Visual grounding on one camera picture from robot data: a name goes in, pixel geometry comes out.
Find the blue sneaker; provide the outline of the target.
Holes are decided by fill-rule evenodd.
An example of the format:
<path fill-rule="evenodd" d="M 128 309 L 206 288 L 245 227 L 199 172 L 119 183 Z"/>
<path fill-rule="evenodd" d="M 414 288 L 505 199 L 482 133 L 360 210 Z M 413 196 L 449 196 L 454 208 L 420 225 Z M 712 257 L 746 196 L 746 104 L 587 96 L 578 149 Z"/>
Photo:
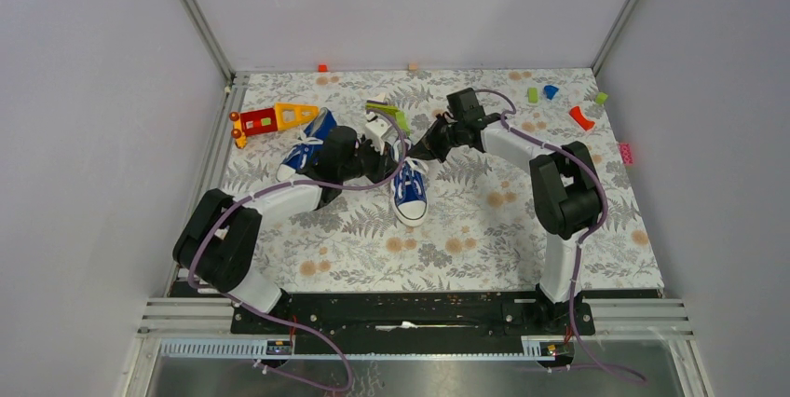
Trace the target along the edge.
<path fill-rule="evenodd" d="M 390 183 L 390 204 L 398 220 L 409 227 L 421 226 L 429 211 L 425 184 L 429 166 L 426 161 L 407 156 L 401 170 Z"/>
<path fill-rule="evenodd" d="M 302 171 L 319 153 L 330 131 L 336 126 L 333 113 L 326 107 L 321 108 L 318 115 L 298 134 L 295 144 L 279 164 L 275 179 L 283 182 Z"/>

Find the green block short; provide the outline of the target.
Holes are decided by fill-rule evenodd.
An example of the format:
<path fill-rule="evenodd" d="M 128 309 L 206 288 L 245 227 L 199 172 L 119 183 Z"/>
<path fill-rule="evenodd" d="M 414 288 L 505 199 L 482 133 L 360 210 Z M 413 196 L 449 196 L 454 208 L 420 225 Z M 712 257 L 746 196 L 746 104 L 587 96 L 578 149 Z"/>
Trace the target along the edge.
<path fill-rule="evenodd" d="M 404 112 L 402 112 L 402 111 L 398 111 L 398 112 L 395 114 L 395 119 L 396 119 L 396 123 L 397 123 L 397 125 L 398 125 L 399 129 L 400 129 L 400 130 L 401 130 L 401 131 L 402 131 L 402 132 L 403 132 L 403 133 L 404 133 L 406 136 L 410 136 L 410 135 L 411 135 L 411 130 L 410 130 L 410 127 L 409 127 L 409 125 L 408 125 L 408 122 L 407 122 L 407 119 L 406 119 L 406 116 L 405 116 Z"/>

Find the floral table mat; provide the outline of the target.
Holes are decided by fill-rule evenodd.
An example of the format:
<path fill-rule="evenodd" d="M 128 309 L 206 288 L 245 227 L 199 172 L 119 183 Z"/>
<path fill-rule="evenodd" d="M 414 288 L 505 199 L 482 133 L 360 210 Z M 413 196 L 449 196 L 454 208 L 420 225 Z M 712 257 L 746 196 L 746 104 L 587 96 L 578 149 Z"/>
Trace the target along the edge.
<path fill-rule="evenodd" d="M 448 94 L 475 88 L 487 112 L 514 102 L 510 124 L 553 144 L 585 143 L 604 186 L 609 213 L 583 245 L 584 289 L 660 289 L 650 246 L 619 145 L 591 70 L 363 71 L 254 74 L 243 80 L 243 110 L 274 103 L 328 108 L 360 129 L 366 100 L 384 95 L 403 110 L 414 138 L 446 107 Z M 559 89 L 553 100 L 546 85 Z M 527 90 L 538 89 L 529 103 Z M 595 122 L 582 129 L 574 106 Z M 530 290 L 544 267 L 546 235 L 533 209 L 528 175 L 474 149 L 432 163 L 429 211 L 421 226 L 400 223 L 386 187 L 345 191 L 325 208 L 262 228 L 254 268 L 289 292 Z"/>

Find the pink lego brick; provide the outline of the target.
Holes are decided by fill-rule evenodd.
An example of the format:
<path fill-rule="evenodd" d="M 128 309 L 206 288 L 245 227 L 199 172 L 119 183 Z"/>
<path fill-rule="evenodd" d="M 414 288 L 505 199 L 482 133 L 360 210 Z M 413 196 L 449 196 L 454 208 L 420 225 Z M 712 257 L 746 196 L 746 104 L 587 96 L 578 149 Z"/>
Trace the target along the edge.
<path fill-rule="evenodd" d="M 634 163 L 632 148 L 627 143 L 619 143 L 621 159 L 625 166 L 632 166 Z"/>

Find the blue wedge block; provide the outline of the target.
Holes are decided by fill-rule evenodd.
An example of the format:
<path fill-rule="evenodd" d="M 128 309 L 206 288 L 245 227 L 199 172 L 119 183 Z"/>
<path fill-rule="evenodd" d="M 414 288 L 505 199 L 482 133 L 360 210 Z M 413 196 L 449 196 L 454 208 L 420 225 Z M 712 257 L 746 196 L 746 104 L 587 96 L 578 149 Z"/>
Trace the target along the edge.
<path fill-rule="evenodd" d="M 543 92 L 548 100 L 553 100 L 554 97 L 558 94 L 559 89 L 554 85 L 546 85 L 543 87 Z"/>

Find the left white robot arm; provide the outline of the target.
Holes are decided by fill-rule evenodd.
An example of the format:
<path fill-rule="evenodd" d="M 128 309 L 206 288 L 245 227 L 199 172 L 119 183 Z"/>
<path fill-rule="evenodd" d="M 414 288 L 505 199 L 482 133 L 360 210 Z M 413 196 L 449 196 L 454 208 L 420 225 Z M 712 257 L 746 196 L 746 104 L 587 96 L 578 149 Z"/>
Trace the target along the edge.
<path fill-rule="evenodd" d="M 276 333 L 288 323 L 289 309 L 281 302 L 283 289 L 252 265 L 261 229 L 328 205 L 351 190 L 354 179 L 385 185 L 403 167 L 406 150 L 404 140 L 377 147 L 350 127 L 336 127 L 305 166 L 281 183 L 241 198 L 218 188 L 205 192 L 172 257 L 186 268 L 191 285 L 205 281 L 252 310 L 263 330 Z"/>

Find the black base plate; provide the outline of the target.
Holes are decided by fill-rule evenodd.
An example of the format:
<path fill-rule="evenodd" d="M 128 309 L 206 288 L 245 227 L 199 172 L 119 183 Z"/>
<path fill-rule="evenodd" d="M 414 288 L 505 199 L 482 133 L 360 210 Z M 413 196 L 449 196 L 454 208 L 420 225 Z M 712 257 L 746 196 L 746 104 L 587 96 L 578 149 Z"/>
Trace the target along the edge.
<path fill-rule="evenodd" d="M 293 340 L 298 336 L 316 337 L 306 332 L 311 327 L 334 344 L 337 340 L 398 340 L 409 346 L 415 341 L 458 345 L 462 340 L 524 335 L 565 339 L 571 333 L 567 307 L 551 308 L 535 291 L 293 293 L 274 308 L 273 314 L 300 326 L 293 329 L 238 308 L 230 331 L 234 335 L 282 335 Z"/>

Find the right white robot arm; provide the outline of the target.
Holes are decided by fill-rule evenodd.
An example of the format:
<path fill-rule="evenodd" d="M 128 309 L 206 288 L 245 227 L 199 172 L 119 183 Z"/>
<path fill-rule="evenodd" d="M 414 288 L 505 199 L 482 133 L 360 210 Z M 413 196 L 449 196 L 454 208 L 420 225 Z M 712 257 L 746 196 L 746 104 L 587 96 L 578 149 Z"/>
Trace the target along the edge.
<path fill-rule="evenodd" d="M 493 155 L 528 173 L 535 215 L 547 233 L 544 269 L 538 291 L 547 299 L 534 309 L 536 325 L 556 334 L 571 321 L 566 302 L 580 290 L 581 244 L 604 222 L 608 212 L 588 147 L 581 142 L 557 146 L 512 126 L 514 103 L 488 114 L 478 91 L 463 89 L 447 97 L 447 116 L 438 116 L 408 155 L 445 161 L 450 151 L 467 146 Z"/>

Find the red yellow toy frame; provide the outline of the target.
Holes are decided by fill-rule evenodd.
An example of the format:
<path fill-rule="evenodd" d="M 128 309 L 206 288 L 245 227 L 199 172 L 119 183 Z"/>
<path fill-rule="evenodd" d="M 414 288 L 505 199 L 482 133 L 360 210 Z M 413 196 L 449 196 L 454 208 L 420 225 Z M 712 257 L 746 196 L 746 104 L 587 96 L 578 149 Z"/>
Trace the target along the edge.
<path fill-rule="evenodd" d="M 275 103 L 267 108 L 231 112 L 228 115 L 232 123 L 231 137 L 235 146 L 243 149 L 249 137 L 304 125 L 314 119 L 319 111 L 319 107 L 314 105 Z"/>

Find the red arch block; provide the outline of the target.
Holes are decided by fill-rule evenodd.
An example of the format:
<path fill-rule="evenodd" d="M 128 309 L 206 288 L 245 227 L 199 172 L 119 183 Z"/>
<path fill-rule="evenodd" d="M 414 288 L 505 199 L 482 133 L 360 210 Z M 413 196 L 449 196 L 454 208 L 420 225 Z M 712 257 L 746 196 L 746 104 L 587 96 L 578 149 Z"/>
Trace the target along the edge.
<path fill-rule="evenodd" d="M 589 118 L 587 118 L 580 106 L 574 106 L 568 112 L 571 118 L 585 131 L 590 131 L 594 128 L 595 122 Z"/>

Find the green block long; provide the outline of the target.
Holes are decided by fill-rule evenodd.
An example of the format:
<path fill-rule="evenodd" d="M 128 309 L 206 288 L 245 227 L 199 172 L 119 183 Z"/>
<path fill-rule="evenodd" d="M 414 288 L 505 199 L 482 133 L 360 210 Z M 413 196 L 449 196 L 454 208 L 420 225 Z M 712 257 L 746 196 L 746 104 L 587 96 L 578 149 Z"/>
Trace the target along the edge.
<path fill-rule="evenodd" d="M 390 116 L 396 116 L 401 111 L 397 106 L 377 101 L 367 101 L 365 108 L 367 110 L 378 110 Z"/>

